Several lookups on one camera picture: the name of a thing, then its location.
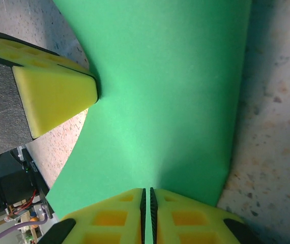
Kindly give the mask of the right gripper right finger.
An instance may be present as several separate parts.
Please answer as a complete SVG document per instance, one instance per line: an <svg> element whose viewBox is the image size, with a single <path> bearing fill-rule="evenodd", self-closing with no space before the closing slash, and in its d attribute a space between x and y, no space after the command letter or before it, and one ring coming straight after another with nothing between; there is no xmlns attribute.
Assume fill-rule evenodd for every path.
<svg viewBox="0 0 290 244"><path fill-rule="evenodd" d="M150 189L153 243L258 243L236 214L164 189Z"/></svg>

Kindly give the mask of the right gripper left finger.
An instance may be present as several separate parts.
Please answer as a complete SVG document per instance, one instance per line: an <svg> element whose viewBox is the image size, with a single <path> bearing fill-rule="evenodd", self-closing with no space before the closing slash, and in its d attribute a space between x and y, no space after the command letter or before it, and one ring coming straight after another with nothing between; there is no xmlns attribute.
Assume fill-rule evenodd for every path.
<svg viewBox="0 0 290 244"><path fill-rule="evenodd" d="M39 243L145 243L146 190L135 188L64 216Z"/></svg>

